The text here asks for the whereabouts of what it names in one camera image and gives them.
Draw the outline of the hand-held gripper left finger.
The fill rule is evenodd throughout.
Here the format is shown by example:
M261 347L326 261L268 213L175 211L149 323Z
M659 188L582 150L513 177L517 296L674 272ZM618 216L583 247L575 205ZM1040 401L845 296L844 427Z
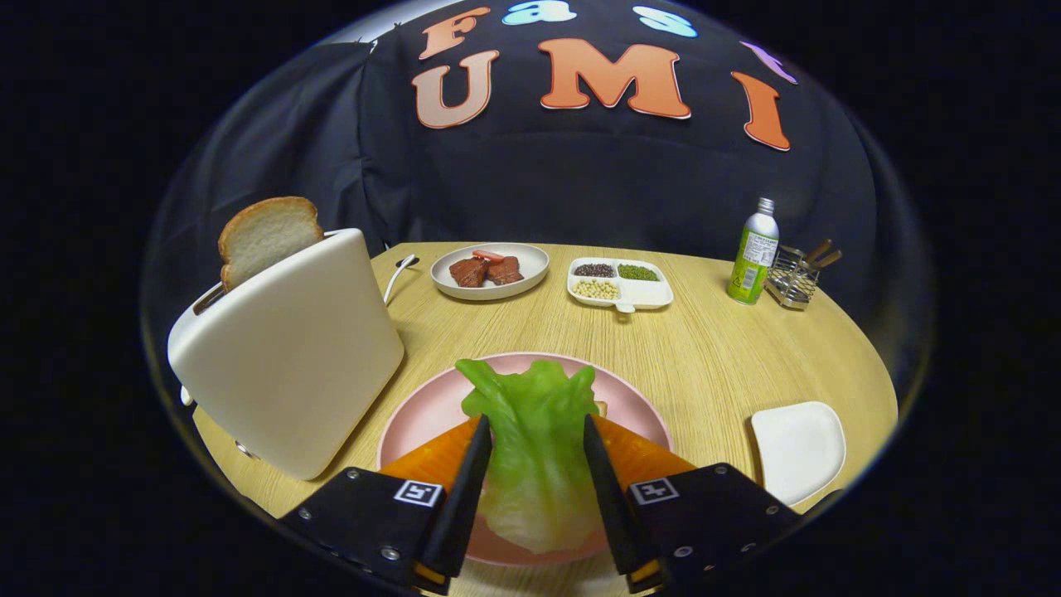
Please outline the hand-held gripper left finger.
M440 472L408 469L443 454ZM410 451L399 472L343 469L279 520L376 585L446 595L465 561L490 456L489 419L473 417Z

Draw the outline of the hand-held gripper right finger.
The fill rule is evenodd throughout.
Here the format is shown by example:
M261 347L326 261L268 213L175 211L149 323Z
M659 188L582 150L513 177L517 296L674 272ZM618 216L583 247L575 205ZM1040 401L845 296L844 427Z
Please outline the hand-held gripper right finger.
M582 447L615 570L634 595L712 593L803 521L734 466L690 464L594 412Z

